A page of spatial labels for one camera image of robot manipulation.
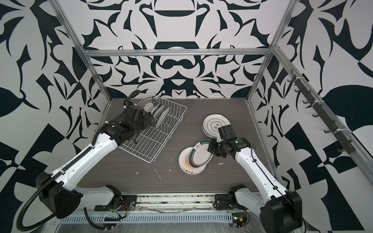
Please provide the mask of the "green cloud pattern plate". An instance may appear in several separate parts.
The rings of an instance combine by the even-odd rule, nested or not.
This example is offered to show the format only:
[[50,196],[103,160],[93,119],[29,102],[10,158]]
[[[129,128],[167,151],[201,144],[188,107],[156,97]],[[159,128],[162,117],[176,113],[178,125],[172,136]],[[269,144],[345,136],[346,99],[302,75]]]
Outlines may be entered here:
[[203,130],[210,136],[216,136],[220,127],[230,125],[230,121],[223,115],[211,114],[203,121]]
[[165,110],[161,113],[160,117],[159,117],[158,120],[157,120],[156,126],[155,126],[156,129],[158,129],[158,128],[161,126],[161,124],[163,123],[163,121],[166,119],[166,117],[167,117],[167,115],[168,115],[170,109],[171,109],[171,108],[168,107],[167,109],[165,109]]

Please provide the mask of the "orange sunburst pattern plate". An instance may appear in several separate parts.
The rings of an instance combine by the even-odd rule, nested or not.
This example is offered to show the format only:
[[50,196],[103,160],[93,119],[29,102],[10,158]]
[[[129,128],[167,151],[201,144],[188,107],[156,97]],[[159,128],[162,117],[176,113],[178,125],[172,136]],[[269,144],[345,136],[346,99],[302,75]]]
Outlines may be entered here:
[[184,150],[182,150],[178,156],[178,167],[180,170],[189,176],[197,176],[202,174],[206,168],[207,165],[204,165],[199,168],[193,168],[189,163],[189,156],[192,151],[193,147],[187,147]]

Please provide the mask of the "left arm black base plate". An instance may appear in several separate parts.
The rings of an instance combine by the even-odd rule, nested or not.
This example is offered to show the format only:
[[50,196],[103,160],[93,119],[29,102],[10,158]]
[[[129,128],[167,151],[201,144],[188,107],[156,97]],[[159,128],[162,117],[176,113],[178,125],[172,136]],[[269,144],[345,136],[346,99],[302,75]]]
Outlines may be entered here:
[[128,211],[135,207],[137,195],[116,195],[108,205],[96,205],[94,211],[105,212],[111,210]]

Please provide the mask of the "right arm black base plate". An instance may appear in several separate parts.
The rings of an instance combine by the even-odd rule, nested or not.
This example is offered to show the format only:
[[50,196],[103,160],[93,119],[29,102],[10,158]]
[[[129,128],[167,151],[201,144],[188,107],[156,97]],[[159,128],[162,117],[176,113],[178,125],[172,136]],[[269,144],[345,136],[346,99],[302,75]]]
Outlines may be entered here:
[[227,194],[215,194],[213,207],[217,210],[241,209],[233,192]]

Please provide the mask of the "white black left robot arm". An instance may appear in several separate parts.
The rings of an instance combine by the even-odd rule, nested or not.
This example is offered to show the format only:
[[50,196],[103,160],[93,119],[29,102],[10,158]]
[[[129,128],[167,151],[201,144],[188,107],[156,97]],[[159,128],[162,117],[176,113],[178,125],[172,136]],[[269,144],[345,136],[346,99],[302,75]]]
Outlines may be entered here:
[[131,99],[140,94],[132,92],[123,102],[124,110],[96,132],[92,142],[78,155],[51,174],[37,176],[37,187],[45,189],[39,199],[58,218],[63,219],[76,209],[90,206],[106,206],[117,209],[121,194],[112,185],[101,188],[79,188],[78,183],[106,155],[127,141],[134,141],[145,129],[155,125],[151,113],[135,105]]

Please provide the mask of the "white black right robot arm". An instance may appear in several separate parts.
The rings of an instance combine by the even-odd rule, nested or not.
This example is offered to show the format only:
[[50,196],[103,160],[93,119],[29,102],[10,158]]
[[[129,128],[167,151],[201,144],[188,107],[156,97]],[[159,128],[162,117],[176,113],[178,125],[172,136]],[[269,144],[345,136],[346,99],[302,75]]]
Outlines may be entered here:
[[231,155],[249,175],[259,191],[252,193],[246,187],[233,190],[236,203],[259,217],[267,233],[290,233],[304,226],[302,199],[295,191],[288,191],[263,165],[244,137],[237,137],[231,125],[218,129],[208,151],[219,157]]

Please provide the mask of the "green banner rim plate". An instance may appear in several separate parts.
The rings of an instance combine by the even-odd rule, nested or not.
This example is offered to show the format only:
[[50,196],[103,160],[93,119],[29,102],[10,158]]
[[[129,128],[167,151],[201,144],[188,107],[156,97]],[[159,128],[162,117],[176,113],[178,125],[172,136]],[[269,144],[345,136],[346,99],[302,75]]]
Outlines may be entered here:
[[143,108],[146,112],[152,112],[153,109],[157,106],[157,103],[154,98],[148,97],[142,100],[139,104],[139,107]]

